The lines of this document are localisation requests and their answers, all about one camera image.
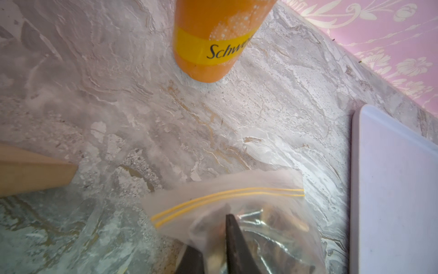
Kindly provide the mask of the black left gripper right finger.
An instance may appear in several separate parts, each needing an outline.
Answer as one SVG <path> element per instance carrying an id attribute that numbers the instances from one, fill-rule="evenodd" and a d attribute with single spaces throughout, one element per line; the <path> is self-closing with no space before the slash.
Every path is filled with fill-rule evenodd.
<path id="1" fill-rule="evenodd" d="M 229 274 L 260 274 L 234 215 L 225 217 L 226 254 Z"/>

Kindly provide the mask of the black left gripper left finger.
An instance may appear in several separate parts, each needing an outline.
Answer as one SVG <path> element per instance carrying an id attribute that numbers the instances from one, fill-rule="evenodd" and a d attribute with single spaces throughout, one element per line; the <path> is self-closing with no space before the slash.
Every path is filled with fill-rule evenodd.
<path id="1" fill-rule="evenodd" d="M 175 274 L 205 274 L 203 254 L 185 245 L 177 258 Z"/>

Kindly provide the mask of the clear ziploc bag of cookies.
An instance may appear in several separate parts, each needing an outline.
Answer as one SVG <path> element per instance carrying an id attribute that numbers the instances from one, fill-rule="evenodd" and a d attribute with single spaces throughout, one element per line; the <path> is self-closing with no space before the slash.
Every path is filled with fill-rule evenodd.
<path id="1" fill-rule="evenodd" d="M 321 237 L 298 170 L 252 170 L 147 195 L 157 231 L 203 254 L 205 274 L 228 274 L 225 217 L 235 216 L 261 274 L 324 274 Z"/>

